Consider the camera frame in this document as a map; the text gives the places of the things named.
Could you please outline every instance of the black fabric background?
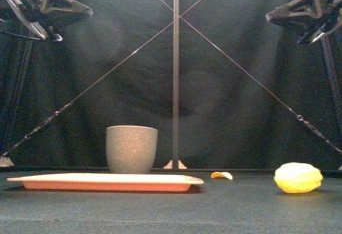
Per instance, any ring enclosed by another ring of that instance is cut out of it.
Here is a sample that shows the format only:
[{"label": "black fabric background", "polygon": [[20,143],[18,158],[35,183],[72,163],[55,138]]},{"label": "black fabric background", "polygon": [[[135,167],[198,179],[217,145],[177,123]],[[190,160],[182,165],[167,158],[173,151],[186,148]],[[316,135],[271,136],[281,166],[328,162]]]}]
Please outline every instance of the black fabric background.
[{"label": "black fabric background", "polygon": [[[171,24],[173,11],[161,0],[79,1],[94,17],[66,28],[63,43],[34,45],[10,143],[123,64],[11,159],[16,165],[106,166],[106,128],[134,124],[159,129],[162,167],[173,158],[173,26],[141,47]],[[197,1],[181,0],[181,13]],[[289,1],[203,0],[183,18],[340,145],[321,45],[298,46],[296,34],[265,18]],[[165,2],[173,7],[173,0]],[[341,155],[182,20],[179,79],[187,167],[341,166]]]}]

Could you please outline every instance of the lemon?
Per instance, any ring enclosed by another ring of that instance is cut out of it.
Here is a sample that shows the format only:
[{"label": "lemon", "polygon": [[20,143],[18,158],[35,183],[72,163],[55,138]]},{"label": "lemon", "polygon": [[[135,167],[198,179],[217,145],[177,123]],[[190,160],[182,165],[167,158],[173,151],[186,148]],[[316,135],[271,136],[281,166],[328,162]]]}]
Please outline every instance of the lemon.
[{"label": "lemon", "polygon": [[324,176],[318,168],[308,163],[292,162],[275,170],[274,181],[286,193],[306,193],[322,185]]}]

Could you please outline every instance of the vertical pole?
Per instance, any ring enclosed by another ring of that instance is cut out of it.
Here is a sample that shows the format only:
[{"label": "vertical pole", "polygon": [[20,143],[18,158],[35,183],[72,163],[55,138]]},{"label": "vertical pole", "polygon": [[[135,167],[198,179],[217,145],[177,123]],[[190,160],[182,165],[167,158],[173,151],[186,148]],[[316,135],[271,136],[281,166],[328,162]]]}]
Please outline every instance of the vertical pole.
[{"label": "vertical pole", "polygon": [[174,0],[173,169],[179,169],[179,0]]}]

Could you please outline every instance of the ceramic cup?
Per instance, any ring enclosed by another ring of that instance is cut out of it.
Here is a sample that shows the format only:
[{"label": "ceramic cup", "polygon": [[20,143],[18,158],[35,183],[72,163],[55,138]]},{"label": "ceramic cup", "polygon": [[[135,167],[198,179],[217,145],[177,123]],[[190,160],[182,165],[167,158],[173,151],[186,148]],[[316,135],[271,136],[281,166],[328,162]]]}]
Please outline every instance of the ceramic cup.
[{"label": "ceramic cup", "polygon": [[106,154],[110,171],[147,174],[154,166],[158,130],[147,126],[121,125],[107,128]]}]

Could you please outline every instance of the tray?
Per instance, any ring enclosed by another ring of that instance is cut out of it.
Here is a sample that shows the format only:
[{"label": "tray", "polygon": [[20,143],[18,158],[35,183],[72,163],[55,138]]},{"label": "tray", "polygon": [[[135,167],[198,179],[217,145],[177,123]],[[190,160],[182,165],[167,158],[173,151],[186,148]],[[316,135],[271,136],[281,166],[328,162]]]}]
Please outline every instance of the tray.
[{"label": "tray", "polygon": [[63,173],[8,178],[35,190],[94,190],[94,191],[187,191],[203,180],[186,175],[166,174],[107,174]]}]

